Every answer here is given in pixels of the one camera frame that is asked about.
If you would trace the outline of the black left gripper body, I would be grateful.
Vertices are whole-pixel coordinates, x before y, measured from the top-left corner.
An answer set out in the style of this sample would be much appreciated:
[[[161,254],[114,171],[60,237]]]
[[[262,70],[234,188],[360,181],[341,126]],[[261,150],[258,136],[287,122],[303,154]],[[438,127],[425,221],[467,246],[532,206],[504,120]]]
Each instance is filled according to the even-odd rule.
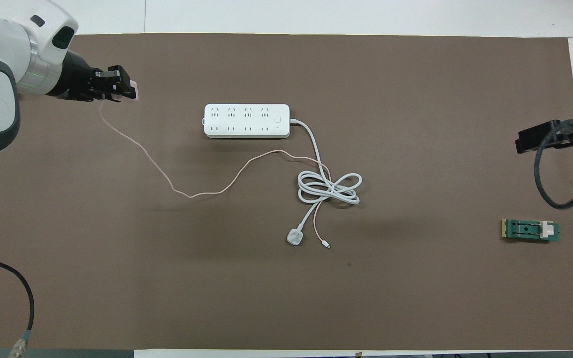
[[[101,100],[102,94],[96,88],[96,77],[100,72],[100,68],[89,66],[79,54],[69,50],[62,62],[57,83],[46,95],[84,102]]]

